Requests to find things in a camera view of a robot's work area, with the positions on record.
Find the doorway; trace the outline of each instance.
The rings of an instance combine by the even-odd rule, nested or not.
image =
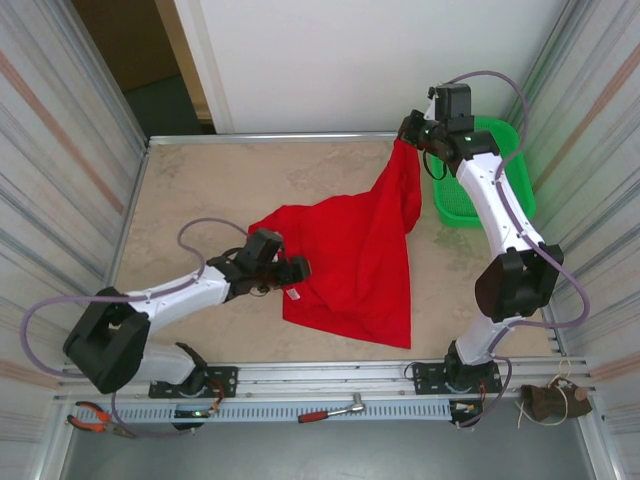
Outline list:
[[[215,133],[173,0],[72,0],[146,137]]]

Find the red-handled wrench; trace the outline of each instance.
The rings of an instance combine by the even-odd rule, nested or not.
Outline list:
[[[345,413],[358,413],[364,411],[364,403],[362,403],[362,397],[359,393],[353,395],[353,405],[347,408],[341,408],[340,410],[324,410],[321,412],[305,413],[298,416],[298,423],[310,423],[324,420],[325,418],[333,417],[334,415],[342,415]]]

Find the gray floor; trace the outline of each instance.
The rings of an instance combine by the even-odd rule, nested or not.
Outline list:
[[[475,432],[444,422],[205,425],[127,440],[76,432],[64,479],[593,479],[576,421],[524,424],[501,405]]]

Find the red cloth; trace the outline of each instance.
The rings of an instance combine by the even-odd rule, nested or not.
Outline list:
[[[286,255],[303,255],[311,266],[311,276],[295,285],[295,292],[285,292],[283,318],[345,337],[410,348],[405,235],[421,206],[416,151],[396,140],[389,163],[369,192],[331,197],[313,206],[283,206],[252,225],[250,232],[260,227],[279,232]]]

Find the clothing tag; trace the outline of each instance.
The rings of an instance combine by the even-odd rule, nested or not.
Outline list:
[[[295,288],[290,288],[289,290],[287,290],[287,295],[289,295],[289,298],[291,300],[300,300],[300,294]]]

